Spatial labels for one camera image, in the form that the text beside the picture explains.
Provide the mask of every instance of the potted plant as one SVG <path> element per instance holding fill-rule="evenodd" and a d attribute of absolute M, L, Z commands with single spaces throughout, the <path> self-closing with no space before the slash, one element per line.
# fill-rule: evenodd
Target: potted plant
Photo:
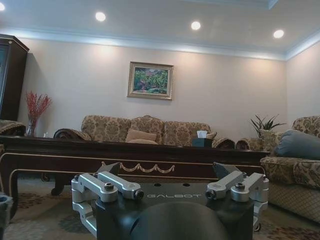
<path fill-rule="evenodd" d="M 260 118 L 259 115 L 255 115 L 256 119 L 250 119 L 251 120 L 251 125 L 254 127 L 258 137 L 261 139 L 262 135 L 261 135 L 261 129 L 262 130 L 271 130 L 277 126 L 281 126 L 284 125 L 285 123 L 275 123 L 276 118 L 279 116 L 273 116 L 271 117 L 269 120 L 267 120 L 267 116 L 265 116 L 264 118 Z"/>

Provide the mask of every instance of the crown molding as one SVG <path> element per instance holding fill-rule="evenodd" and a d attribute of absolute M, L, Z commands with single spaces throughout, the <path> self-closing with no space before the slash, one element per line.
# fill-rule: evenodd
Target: crown molding
<path fill-rule="evenodd" d="M 316 31 L 303 41 L 290 48 L 285 54 L 285 60 L 288 61 L 292 59 L 293 57 L 297 56 L 298 54 L 302 53 L 304 50 L 307 50 L 318 42 L 320 42 L 320 30 Z"/>
<path fill-rule="evenodd" d="M 183 2 L 236 5 L 271 10 L 279 0 L 181 0 Z"/>
<path fill-rule="evenodd" d="M 101 35 L 75 34 L 56 30 L 38 30 L 25 28 L 2 27 L 0 33 L 13 35 L 19 39 L 36 39 L 69 43 L 95 44 L 116 47 L 130 47 L 139 49 L 165 50 L 173 52 L 214 54 L 253 59 L 285 61 L 283 53 L 264 49 L 228 47 L 216 45 L 199 45 L 169 41 L 157 41 L 143 38 L 110 37 Z"/>

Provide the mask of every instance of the patterned sofa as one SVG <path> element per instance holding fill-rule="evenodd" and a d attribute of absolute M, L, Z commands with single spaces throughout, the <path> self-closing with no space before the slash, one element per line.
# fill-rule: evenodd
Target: patterned sofa
<path fill-rule="evenodd" d="M 6 136 L 24 136 L 26 126 L 17 121 L 0 119 L 0 135 Z"/>
<path fill-rule="evenodd" d="M 208 124 L 199 122 L 162 121 L 149 115 L 134 119 L 88 115 L 82 121 L 81 131 L 59 129 L 54 138 L 124 143 L 129 129 L 156 134 L 155 142 L 171 146 L 191 146 L 198 130 L 211 133 Z M 212 147 L 234 149 L 235 143 L 228 138 L 215 137 Z"/>
<path fill-rule="evenodd" d="M 292 129 L 320 138 L 320 116 L 298 118 Z M 263 139 L 244 138 L 237 147 L 272 152 L 281 135 L 272 132 Z M 269 202 L 320 223 L 320 161 L 269 156 L 260 162 L 270 180 Z"/>

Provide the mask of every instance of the ceiling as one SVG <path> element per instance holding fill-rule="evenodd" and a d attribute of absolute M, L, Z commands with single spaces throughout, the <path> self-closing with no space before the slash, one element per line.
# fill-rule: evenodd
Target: ceiling
<path fill-rule="evenodd" d="M 319 33 L 320 0 L 0 0 L 0 30 L 286 55 Z M 95 13 L 106 14 L 98 22 Z M 199 21 L 201 28 L 190 28 Z M 285 35 L 274 39 L 273 32 Z"/>

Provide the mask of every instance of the patterned rug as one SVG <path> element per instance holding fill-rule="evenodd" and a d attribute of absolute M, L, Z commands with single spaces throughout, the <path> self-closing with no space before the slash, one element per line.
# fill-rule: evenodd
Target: patterned rug
<path fill-rule="evenodd" d="M 72 210 L 70 187 L 51 196 L 54 183 L 19 179 L 18 211 L 5 231 L 5 240 L 94 240 Z M 269 206 L 254 240 L 320 240 L 320 226 Z"/>

